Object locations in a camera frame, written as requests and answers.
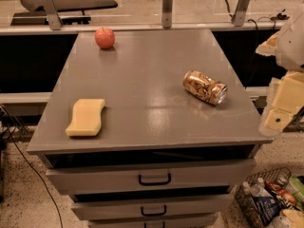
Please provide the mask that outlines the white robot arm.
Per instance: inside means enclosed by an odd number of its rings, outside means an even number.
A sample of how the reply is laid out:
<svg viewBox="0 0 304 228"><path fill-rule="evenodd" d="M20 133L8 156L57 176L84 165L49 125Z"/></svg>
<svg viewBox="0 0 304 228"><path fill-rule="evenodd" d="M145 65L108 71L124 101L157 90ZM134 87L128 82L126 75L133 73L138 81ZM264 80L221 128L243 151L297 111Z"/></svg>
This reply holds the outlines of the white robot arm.
<svg viewBox="0 0 304 228"><path fill-rule="evenodd" d="M304 107L304 4L301 4L281 29L256 48L262 56L275 56L278 66L287 70L272 79L266 107L258 130L275 136L290 124Z"/></svg>

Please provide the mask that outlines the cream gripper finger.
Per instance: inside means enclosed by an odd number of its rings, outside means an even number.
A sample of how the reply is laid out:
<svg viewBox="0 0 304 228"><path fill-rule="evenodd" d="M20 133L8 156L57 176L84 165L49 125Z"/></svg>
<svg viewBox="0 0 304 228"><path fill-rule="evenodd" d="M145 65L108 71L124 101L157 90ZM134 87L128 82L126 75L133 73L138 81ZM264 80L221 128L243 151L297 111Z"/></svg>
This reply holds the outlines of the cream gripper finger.
<svg viewBox="0 0 304 228"><path fill-rule="evenodd" d="M283 132L292 121L293 115L280 109L265 107L260 118L258 130L265 136L275 136Z"/></svg>

